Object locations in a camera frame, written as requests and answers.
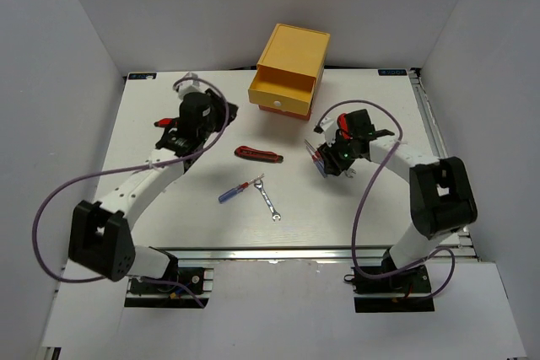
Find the red-orange drawer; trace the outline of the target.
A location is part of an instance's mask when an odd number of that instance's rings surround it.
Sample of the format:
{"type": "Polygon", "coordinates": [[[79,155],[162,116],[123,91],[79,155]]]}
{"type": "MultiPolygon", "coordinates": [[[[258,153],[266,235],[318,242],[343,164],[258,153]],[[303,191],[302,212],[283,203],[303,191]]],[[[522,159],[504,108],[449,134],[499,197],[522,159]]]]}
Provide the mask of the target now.
{"type": "Polygon", "coordinates": [[[279,110],[275,108],[266,107],[263,105],[259,105],[258,108],[262,111],[266,111],[266,112],[281,115],[281,116],[287,116],[287,117],[295,118],[302,121],[308,121],[311,118],[311,110],[308,110],[308,112],[305,115],[302,115],[302,114],[298,114],[294,112],[283,111],[283,110],[279,110]]]}

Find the silver open-end wrench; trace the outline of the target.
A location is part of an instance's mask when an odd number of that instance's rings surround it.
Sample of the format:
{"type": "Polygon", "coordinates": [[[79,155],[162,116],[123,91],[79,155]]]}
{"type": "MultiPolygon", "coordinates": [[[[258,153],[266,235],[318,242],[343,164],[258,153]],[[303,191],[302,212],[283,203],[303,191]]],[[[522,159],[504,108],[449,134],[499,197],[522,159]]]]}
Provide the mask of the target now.
{"type": "Polygon", "coordinates": [[[356,175],[356,171],[353,168],[349,168],[344,170],[343,174],[348,178],[353,178],[356,175]]]}

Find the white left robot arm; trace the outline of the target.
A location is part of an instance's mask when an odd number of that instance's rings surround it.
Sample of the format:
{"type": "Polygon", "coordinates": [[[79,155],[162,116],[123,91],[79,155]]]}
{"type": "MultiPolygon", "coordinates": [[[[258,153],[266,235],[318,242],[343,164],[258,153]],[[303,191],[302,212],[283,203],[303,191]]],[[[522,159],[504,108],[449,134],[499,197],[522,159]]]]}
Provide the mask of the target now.
{"type": "Polygon", "coordinates": [[[142,169],[95,202],[81,201],[73,210],[68,257],[113,282],[146,277],[161,292],[178,282],[173,255],[136,246],[132,229],[143,212],[173,181],[198,160],[207,140],[229,125],[237,105],[211,89],[183,96],[178,116],[165,127],[142,169]]]}

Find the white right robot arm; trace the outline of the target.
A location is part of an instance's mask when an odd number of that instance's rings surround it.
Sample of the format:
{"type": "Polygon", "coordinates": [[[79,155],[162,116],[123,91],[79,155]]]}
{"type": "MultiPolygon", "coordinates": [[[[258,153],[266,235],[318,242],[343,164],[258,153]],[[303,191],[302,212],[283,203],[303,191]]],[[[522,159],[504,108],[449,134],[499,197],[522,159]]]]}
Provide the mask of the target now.
{"type": "Polygon", "coordinates": [[[421,266],[450,234],[477,220],[467,170],[458,157],[443,159],[421,153],[402,140],[402,131],[376,129],[365,109],[336,119],[323,116],[314,131],[325,138],[315,152],[325,176],[346,174],[359,159],[376,165],[360,198],[357,217],[384,169],[408,183],[411,223],[386,251],[378,276],[387,289],[403,290],[412,280],[411,269],[421,266]]]}

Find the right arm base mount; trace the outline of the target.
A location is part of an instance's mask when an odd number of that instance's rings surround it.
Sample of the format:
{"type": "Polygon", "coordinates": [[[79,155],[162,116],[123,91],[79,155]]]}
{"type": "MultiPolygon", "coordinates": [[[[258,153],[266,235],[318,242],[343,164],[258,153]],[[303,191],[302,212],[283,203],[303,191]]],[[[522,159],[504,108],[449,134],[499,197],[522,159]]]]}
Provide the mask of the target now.
{"type": "Polygon", "coordinates": [[[357,314],[428,313],[435,311],[425,266],[384,279],[371,280],[352,269],[343,277],[354,291],[357,314]]]}

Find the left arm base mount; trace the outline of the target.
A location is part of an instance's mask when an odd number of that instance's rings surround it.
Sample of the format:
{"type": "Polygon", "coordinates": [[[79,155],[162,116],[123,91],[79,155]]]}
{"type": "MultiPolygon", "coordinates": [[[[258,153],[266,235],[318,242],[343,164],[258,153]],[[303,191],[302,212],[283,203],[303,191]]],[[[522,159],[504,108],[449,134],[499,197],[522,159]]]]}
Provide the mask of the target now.
{"type": "Polygon", "coordinates": [[[138,309],[203,309],[208,304],[212,289],[213,268],[181,266],[167,283],[131,278],[124,306],[138,309]]]}

